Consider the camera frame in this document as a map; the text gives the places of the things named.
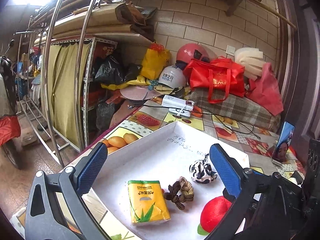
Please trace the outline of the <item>white helmet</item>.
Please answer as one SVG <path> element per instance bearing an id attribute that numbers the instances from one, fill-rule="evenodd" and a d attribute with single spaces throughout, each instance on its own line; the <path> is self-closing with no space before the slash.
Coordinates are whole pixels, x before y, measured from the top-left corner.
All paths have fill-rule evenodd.
<path id="1" fill-rule="evenodd" d="M 174 89 L 185 87 L 187 81 L 180 68 L 176 66 L 167 66 L 161 72 L 158 83 Z"/>

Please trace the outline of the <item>yellow curtain shelf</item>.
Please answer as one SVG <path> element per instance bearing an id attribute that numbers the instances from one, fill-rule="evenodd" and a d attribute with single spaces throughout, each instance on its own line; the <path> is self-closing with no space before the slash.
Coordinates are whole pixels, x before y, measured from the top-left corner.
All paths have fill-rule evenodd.
<path id="1" fill-rule="evenodd" d="M 54 128 L 79 146 L 74 111 L 78 43 L 51 45 L 48 61 L 48 104 Z"/>

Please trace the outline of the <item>cream foam roll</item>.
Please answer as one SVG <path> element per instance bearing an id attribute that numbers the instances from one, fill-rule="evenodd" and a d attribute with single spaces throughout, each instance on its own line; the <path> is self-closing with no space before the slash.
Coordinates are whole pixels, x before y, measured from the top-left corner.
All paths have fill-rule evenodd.
<path id="1" fill-rule="evenodd" d="M 234 53 L 235 63 L 245 68 L 244 76 L 248 79 L 256 80 L 262 76 L 264 61 L 263 52 L 258 48 L 240 48 Z"/>

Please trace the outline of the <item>black plastic bag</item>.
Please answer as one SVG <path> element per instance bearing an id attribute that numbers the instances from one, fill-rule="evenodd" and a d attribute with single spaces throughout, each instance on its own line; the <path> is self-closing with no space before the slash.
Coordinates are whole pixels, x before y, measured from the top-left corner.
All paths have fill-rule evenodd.
<path id="1" fill-rule="evenodd" d="M 93 81 L 105 85 L 121 85 L 135 80 L 141 70 L 141 64 L 129 63 L 124 66 L 121 55 L 113 53 L 100 61 L 97 71 L 93 74 Z"/>

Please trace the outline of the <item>red apple plush toy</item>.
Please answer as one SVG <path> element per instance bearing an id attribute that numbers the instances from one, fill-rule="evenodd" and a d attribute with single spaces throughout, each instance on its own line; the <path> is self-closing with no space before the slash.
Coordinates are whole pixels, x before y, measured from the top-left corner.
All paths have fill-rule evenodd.
<path id="1" fill-rule="evenodd" d="M 210 200 L 203 208 L 200 223 L 197 227 L 199 235 L 206 236 L 220 223 L 232 203 L 224 196 L 218 196 Z"/>

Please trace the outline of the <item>dark red fabric bag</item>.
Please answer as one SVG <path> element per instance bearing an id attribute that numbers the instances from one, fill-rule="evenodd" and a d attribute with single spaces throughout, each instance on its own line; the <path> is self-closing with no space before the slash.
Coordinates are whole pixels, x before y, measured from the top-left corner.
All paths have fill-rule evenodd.
<path id="1" fill-rule="evenodd" d="M 265 63 L 262 76 L 256 80 L 249 79 L 248 84 L 249 89 L 245 94 L 247 98 L 264 107 L 274 116 L 284 110 L 278 81 L 274 76 L 271 63 Z"/>

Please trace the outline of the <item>smartphone on stand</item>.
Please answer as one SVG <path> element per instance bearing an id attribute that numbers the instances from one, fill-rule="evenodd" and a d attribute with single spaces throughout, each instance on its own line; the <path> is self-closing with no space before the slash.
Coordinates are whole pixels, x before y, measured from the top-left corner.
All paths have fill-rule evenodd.
<path id="1" fill-rule="evenodd" d="M 272 153 L 272 160 L 278 163 L 286 161 L 286 154 L 292 141 L 295 126 L 285 121 L 281 133 Z"/>

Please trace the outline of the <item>pink helmet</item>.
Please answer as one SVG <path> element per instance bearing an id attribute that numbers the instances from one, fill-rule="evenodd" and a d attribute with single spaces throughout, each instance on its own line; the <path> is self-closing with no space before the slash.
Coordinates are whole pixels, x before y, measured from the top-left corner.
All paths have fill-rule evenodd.
<path id="1" fill-rule="evenodd" d="M 203 46 L 195 43 L 188 43 L 181 46 L 178 50 L 176 62 L 189 63 L 192 59 L 201 60 L 204 57 L 208 58 L 209 55 Z"/>

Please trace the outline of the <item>metal clothes rack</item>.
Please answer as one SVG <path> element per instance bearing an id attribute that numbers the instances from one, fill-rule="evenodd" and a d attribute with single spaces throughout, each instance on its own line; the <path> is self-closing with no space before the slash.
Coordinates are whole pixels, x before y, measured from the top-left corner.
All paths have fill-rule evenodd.
<path id="1" fill-rule="evenodd" d="M 91 0 L 78 36 L 54 39 L 53 31 L 63 0 L 57 0 L 43 51 L 41 67 L 41 107 L 29 95 L 19 103 L 38 141 L 49 155 L 65 167 L 62 156 L 68 147 L 80 153 L 88 145 L 89 84 L 97 43 L 117 46 L 116 42 L 88 35 L 94 8 L 107 0 Z"/>

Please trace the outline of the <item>yellow tissue pack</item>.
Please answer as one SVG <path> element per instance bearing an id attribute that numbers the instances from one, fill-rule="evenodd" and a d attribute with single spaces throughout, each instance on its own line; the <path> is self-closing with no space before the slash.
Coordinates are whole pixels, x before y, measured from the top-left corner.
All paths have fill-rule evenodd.
<path id="1" fill-rule="evenodd" d="M 171 220 L 158 180 L 129 180 L 128 194 L 132 224 L 163 223 Z"/>

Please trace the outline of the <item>red tote bag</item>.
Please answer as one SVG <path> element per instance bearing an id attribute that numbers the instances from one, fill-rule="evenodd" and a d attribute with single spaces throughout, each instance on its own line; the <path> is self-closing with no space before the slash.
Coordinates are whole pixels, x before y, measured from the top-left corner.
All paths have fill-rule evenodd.
<path id="1" fill-rule="evenodd" d="M 183 74 L 191 89 L 207 88 L 208 102 L 221 103 L 229 94 L 239 97 L 245 95 L 244 66 L 232 59 L 218 57 L 210 62 L 192 59 Z"/>

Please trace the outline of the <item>white shallow box tray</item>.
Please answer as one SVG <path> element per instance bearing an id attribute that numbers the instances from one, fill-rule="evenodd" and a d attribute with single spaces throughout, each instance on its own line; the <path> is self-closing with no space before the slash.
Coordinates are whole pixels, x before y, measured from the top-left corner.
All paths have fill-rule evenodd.
<path id="1" fill-rule="evenodd" d="M 127 183 L 157 180 L 167 189 L 181 176 L 191 180 L 189 166 L 208 154 L 213 144 L 220 144 L 243 168 L 249 167 L 244 152 L 181 122 L 168 124 L 108 155 L 93 184 L 94 192 L 107 207 L 101 227 L 109 236 L 121 235 L 124 239 L 204 239 L 197 227 L 203 207 L 222 195 L 220 178 L 207 185 L 193 184 L 195 198 L 185 211 L 169 202 L 169 221 L 144 225 L 131 224 Z"/>

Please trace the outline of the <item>yellow shopping bag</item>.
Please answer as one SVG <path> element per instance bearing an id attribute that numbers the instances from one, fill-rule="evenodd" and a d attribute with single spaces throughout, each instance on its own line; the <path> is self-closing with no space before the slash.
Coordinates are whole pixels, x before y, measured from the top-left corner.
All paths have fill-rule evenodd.
<path id="1" fill-rule="evenodd" d="M 163 45 L 152 43 L 147 49 L 140 75 L 149 80 L 158 79 L 162 70 L 169 65 L 171 53 Z"/>

